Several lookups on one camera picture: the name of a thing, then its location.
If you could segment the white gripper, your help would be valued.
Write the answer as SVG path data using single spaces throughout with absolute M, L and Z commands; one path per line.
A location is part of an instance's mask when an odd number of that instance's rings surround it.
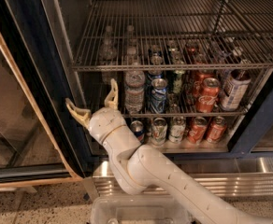
M 126 124 L 121 112 L 117 110 L 119 104 L 118 83 L 112 78 L 110 85 L 111 90 L 105 99 L 105 107 L 93 115 L 89 109 L 78 108 L 69 98 L 65 99 L 65 105 L 71 116 L 86 128 L 98 143 L 103 143 L 111 132 Z

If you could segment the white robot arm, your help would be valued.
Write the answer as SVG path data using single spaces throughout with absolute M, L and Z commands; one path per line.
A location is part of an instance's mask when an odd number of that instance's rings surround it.
M 143 145 L 127 126 L 118 110 L 118 84 L 112 79 L 105 106 L 96 112 L 65 105 L 71 116 L 108 153 L 109 165 L 126 193 L 136 195 L 151 185 L 169 193 L 202 224 L 273 224 L 273 217 L 248 214 L 214 195 L 158 149 Z

